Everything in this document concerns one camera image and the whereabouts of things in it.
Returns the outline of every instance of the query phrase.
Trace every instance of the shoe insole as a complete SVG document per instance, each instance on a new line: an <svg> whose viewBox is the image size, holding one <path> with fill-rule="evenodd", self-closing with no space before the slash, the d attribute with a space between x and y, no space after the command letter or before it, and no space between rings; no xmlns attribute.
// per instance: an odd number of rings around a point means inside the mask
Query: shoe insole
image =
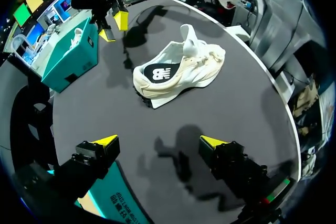
<svg viewBox="0 0 336 224"><path fill-rule="evenodd" d="M151 83L163 83L169 81L176 74L179 67L180 63L155 63L145 67L143 74L151 81Z"/></svg>

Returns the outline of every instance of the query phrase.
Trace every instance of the yellow panel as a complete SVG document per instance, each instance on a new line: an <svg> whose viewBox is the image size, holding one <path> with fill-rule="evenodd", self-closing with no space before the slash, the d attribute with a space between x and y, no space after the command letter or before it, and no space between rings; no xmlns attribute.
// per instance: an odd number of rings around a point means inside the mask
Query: yellow panel
<svg viewBox="0 0 336 224"><path fill-rule="evenodd" d="M117 26L120 31L127 31L128 30L128 12L119 11L114 16L114 20L117 23Z"/></svg>
<svg viewBox="0 0 336 224"><path fill-rule="evenodd" d="M105 137L101 140L93 141L92 143L101 144L105 148L107 145L109 145L109 143L111 143L117 137L118 137L118 135L108 136L108 137Z"/></svg>
<svg viewBox="0 0 336 224"><path fill-rule="evenodd" d="M209 145L211 145L212 148L216 148L217 145L228 144L228 142L224 142L222 140L218 140L218 139L211 138L208 136L201 136L201 138L205 140Z"/></svg>
<svg viewBox="0 0 336 224"><path fill-rule="evenodd" d="M43 0L26 0L29 9L33 13L43 3Z"/></svg>
<svg viewBox="0 0 336 224"><path fill-rule="evenodd" d="M83 198L78 198L78 202L82 205L82 208L87 212L90 212L94 215L101 216L100 211L97 209L96 205L90 197L90 193L87 192Z"/></svg>
<svg viewBox="0 0 336 224"><path fill-rule="evenodd" d="M100 37L102 37L107 42L115 41L115 39L108 39L107 38L107 34L106 34L106 31L104 29L102 31L100 31L99 35L100 35Z"/></svg>

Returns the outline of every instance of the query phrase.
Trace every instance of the green light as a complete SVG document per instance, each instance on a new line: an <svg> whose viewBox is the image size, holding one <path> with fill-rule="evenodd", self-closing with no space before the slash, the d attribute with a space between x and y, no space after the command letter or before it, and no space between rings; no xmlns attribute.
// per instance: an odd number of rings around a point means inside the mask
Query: green light
<svg viewBox="0 0 336 224"><path fill-rule="evenodd" d="M267 198L266 198L269 202L272 202L275 197L271 194L271 195L268 195Z"/></svg>
<svg viewBox="0 0 336 224"><path fill-rule="evenodd" d="M288 185L290 183L290 180L286 178L283 182L285 182L285 184Z"/></svg>

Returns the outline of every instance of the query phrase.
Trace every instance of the teal box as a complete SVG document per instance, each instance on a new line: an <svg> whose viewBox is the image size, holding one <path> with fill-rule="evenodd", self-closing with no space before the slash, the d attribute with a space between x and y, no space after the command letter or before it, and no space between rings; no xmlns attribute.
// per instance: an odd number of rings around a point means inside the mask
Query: teal box
<svg viewBox="0 0 336 224"><path fill-rule="evenodd" d="M84 20L68 32L57 42L51 53L42 83L57 93L62 92L98 63L98 30L95 24L90 24L90 20ZM82 37L80 42L69 50L76 28L83 30Z"/></svg>

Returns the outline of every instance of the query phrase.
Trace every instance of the new balance logo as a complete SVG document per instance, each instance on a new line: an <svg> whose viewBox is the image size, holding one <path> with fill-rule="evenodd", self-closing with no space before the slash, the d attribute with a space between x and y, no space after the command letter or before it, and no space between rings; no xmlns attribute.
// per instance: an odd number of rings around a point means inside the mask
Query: new balance logo
<svg viewBox="0 0 336 224"><path fill-rule="evenodd" d="M171 68L156 68L153 70L153 80L158 81L158 80L163 80L164 79L169 79L170 78L170 69Z"/></svg>

